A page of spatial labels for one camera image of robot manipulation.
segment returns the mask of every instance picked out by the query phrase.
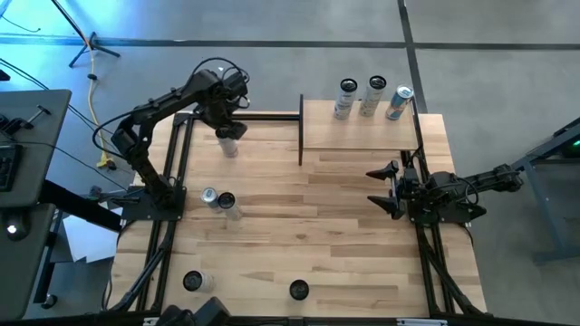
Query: butcher block tabletop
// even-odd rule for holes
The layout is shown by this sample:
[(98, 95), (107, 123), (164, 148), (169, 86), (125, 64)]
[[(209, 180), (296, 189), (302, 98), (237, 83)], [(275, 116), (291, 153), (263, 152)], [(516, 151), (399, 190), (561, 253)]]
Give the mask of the butcher block tabletop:
[[(357, 110), (355, 105), (350, 119), (339, 123), (331, 101), (304, 103), (301, 167), (296, 121), (245, 122), (248, 131), (238, 142), (236, 158), (225, 158), (214, 131), (195, 122), (184, 181), (186, 207), (175, 234), (164, 307), (195, 311), (216, 296), (237, 316), (429, 315), (414, 226), (406, 217), (391, 220), (366, 198), (386, 196), (390, 186), (364, 174), (400, 160), (400, 149), (416, 147), (411, 110), (399, 121), (386, 121), (384, 104), (377, 117), (367, 120)], [(420, 114), (419, 120), (429, 170), (453, 171), (442, 116)], [(165, 162), (171, 122), (169, 117), (157, 125), (150, 146), (150, 161), (158, 171)], [(366, 147), (358, 146), (365, 132), (375, 137)], [(233, 193), (244, 212), (241, 220), (212, 213), (199, 199), (205, 187)], [(138, 221), (123, 233), (113, 264), (110, 306), (141, 271), (150, 229), (151, 222)], [(450, 274), (485, 311), (466, 231), (457, 225), (440, 229)], [(183, 276), (192, 270), (213, 276), (213, 292), (183, 288)], [(158, 273), (159, 268), (151, 277), (148, 307)], [(297, 279), (310, 285), (310, 294), (300, 302), (288, 291)], [(439, 280), (434, 284), (442, 307)]]

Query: blue can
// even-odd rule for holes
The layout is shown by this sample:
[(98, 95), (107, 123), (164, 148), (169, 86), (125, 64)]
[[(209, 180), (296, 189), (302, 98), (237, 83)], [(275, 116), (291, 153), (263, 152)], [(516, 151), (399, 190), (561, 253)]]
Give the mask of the blue can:
[(392, 95), (391, 104), (389, 104), (389, 109), (387, 109), (385, 114), (386, 118), (389, 120), (398, 120), (402, 112), (409, 105), (413, 95), (414, 92), (411, 87), (405, 85), (398, 86), (397, 91)]

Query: wooden shelf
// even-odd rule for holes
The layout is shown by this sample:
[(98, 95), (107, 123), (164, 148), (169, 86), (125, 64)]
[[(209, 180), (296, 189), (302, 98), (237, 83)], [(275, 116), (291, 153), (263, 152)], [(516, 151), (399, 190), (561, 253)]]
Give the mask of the wooden shelf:
[(304, 149), (416, 149), (412, 110), (401, 118), (385, 118), (388, 101), (372, 117), (359, 114), (359, 101), (347, 120), (334, 118), (334, 101), (304, 101)]

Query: white paper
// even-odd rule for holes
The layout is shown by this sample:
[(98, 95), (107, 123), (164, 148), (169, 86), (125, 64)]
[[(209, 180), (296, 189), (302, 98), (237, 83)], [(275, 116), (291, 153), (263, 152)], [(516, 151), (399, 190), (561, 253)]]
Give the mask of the white paper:
[[(121, 214), (122, 208), (113, 210)], [(119, 234), (94, 225), (77, 216), (63, 220), (64, 230), (69, 240), (72, 259), (76, 262), (86, 257), (87, 263), (114, 257), (117, 253)]]

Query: cylindrical container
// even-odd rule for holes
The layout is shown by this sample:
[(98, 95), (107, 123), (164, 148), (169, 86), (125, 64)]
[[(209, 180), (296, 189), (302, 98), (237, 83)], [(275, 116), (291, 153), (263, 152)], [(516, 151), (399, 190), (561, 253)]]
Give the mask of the cylindrical container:
[(190, 271), (183, 276), (183, 287), (190, 292), (212, 292), (216, 283), (211, 275)]
[(302, 301), (306, 299), (309, 292), (310, 287), (308, 286), (308, 283), (303, 280), (296, 280), (290, 284), (290, 296), (294, 300)]
[(382, 92), (387, 86), (387, 81), (382, 76), (372, 76), (366, 85), (366, 92), (361, 101), (359, 113), (364, 117), (372, 117), (381, 101)]
[(341, 81), (341, 87), (338, 89), (338, 97), (334, 104), (334, 117), (338, 120), (346, 120), (349, 114), (351, 114), (357, 87), (358, 85), (354, 79), (347, 78)]
[(217, 203), (219, 207), (226, 212), (227, 218), (238, 221), (242, 218), (242, 210), (239, 209), (239, 206), (236, 203), (236, 197), (234, 194), (225, 192), (217, 198)]
[(235, 158), (237, 156), (237, 144), (235, 140), (217, 137), (217, 141), (226, 158)]
[(391, 104), (385, 114), (386, 118), (389, 120), (398, 120), (401, 117), (402, 112), (407, 108), (411, 98), (413, 97), (413, 89), (409, 86), (400, 85), (397, 87), (397, 91), (392, 95)]
[(216, 189), (207, 187), (201, 192), (200, 198), (202, 202), (206, 203), (206, 205), (214, 211), (214, 213), (219, 213), (221, 212), (221, 207), (219, 207), (218, 204), (218, 196), (219, 194)]

